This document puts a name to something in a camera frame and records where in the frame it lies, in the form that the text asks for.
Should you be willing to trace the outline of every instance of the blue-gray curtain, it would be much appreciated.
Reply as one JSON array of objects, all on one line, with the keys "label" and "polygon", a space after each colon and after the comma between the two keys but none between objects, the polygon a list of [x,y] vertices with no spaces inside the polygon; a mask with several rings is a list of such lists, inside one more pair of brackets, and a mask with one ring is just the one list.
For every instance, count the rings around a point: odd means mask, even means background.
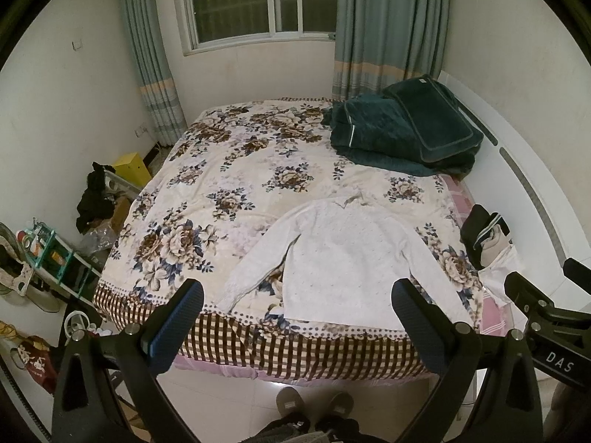
[{"label": "blue-gray curtain", "polygon": [[449,0],[338,0],[333,97],[441,70]]},{"label": "blue-gray curtain", "polygon": [[187,122],[164,52],[156,0],[120,3],[140,90],[153,118],[156,137],[161,144],[172,145],[187,129]]}]

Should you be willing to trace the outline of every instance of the dark green blanket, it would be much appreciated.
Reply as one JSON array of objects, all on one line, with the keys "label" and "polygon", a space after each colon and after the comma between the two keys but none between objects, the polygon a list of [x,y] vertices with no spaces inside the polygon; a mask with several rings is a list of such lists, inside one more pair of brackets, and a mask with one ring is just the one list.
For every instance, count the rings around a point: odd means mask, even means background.
[{"label": "dark green blanket", "polygon": [[457,108],[454,95],[425,75],[334,103],[323,122],[337,153],[354,163],[415,176],[466,174],[483,134]]}]

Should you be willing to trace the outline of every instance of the person's leg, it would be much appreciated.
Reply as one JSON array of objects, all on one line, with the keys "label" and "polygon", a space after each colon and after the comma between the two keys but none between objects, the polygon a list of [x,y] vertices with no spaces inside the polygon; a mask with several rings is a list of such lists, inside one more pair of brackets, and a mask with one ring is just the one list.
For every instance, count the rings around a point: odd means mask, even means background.
[{"label": "person's leg", "polygon": [[277,411],[281,415],[281,418],[273,420],[267,426],[265,426],[257,435],[261,435],[265,431],[275,429],[284,425],[291,425],[300,434],[308,433],[310,429],[310,421],[304,414],[305,405],[300,394],[295,388],[287,386],[277,393]]},{"label": "person's leg", "polygon": [[388,443],[377,436],[364,435],[359,432],[359,424],[347,418],[353,410],[353,398],[347,393],[337,394],[330,402],[326,416],[316,424],[316,430],[329,435],[330,441],[344,443]]}]

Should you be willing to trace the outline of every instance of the floral bedspread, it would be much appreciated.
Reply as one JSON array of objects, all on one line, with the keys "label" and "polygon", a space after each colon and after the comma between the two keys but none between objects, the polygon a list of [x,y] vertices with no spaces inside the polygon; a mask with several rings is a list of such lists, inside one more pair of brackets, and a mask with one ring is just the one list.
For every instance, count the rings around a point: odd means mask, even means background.
[{"label": "floral bedspread", "polygon": [[[311,199],[355,188],[415,226],[478,322],[482,287],[460,242],[443,178],[418,178],[339,157],[330,146],[329,128],[321,125],[328,106],[265,101],[205,111],[132,205],[99,286],[129,304],[160,305],[186,278],[195,278],[205,290],[204,312],[220,313],[211,301],[277,218]],[[396,336],[384,329],[287,321],[281,270],[228,316],[259,325],[263,333]]]}]

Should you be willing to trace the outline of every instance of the plastic bag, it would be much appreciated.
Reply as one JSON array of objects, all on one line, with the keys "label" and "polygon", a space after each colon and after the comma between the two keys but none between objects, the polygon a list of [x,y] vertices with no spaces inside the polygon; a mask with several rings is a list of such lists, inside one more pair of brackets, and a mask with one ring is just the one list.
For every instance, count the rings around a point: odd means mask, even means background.
[{"label": "plastic bag", "polygon": [[117,241],[118,235],[111,228],[110,221],[104,221],[88,231],[81,241],[81,253],[90,256],[98,251],[108,250]]}]

